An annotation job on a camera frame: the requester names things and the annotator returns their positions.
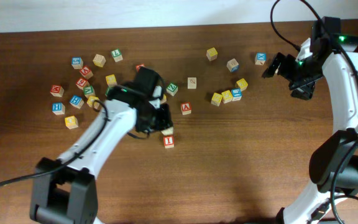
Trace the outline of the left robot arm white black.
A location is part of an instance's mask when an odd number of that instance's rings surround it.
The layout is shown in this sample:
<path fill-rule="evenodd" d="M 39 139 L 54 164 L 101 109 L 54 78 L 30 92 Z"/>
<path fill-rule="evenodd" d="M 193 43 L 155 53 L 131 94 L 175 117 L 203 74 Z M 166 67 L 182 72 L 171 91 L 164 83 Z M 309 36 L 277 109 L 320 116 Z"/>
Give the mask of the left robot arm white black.
<path fill-rule="evenodd" d="M 100 223 L 96 179 L 120 140 L 135 130 L 150 135 L 173 126 L 169 106 L 161 103 L 163 78 L 140 67 L 131 82 L 97 101 L 98 115 L 71 148 L 55 159 L 42 158 L 32 186 L 30 219 L 38 223 Z"/>

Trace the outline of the yellow C block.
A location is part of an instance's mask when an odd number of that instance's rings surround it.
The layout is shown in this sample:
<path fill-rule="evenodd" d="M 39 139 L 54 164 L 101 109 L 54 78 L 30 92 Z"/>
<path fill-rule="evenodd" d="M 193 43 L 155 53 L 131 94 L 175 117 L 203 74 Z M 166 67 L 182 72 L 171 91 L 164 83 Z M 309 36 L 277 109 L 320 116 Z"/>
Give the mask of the yellow C block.
<path fill-rule="evenodd" d="M 173 128 L 173 127 L 170 127 L 170 128 L 167 128 L 167 129 L 164 129 L 164 130 L 161 131 L 161 133 L 162 133 L 164 136 L 173 135 L 173 132 L 174 132 L 174 128 Z"/>

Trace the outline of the green R block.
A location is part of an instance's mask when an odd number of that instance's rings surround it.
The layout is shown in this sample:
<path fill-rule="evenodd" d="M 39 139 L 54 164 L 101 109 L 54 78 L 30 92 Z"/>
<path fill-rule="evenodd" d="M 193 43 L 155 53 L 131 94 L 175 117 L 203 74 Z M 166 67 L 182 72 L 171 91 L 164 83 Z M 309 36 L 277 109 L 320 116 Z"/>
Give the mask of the green R block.
<path fill-rule="evenodd" d="M 105 91 L 105 96 L 108 96 L 108 93 L 109 93 L 110 89 L 111 89 L 110 87 L 107 87 L 107 89 Z"/>

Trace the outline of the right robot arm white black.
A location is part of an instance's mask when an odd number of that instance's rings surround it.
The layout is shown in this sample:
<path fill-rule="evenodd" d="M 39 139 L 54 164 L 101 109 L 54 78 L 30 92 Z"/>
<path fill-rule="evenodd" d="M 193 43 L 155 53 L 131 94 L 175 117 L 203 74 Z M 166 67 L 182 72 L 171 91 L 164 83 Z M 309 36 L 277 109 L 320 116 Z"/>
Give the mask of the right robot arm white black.
<path fill-rule="evenodd" d="M 298 55 L 277 53 L 263 76 L 280 75 L 294 98 L 309 100 L 324 78 L 333 111 L 333 133 L 312 154 L 310 180 L 298 198 L 277 213 L 277 223 L 318 223 L 336 205 L 358 195 L 358 36 L 341 33 L 337 17 L 323 17 Z"/>

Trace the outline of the red I block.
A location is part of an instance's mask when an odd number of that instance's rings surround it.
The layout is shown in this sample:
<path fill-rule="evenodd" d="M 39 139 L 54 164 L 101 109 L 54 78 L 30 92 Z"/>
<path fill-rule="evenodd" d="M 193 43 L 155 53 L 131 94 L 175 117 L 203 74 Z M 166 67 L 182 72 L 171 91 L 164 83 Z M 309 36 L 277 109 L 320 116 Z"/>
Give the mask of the red I block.
<path fill-rule="evenodd" d="M 173 136 L 164 136 L 163 144 L 165 149 L 173 148 L 175 146 L 174 137 Z"/>

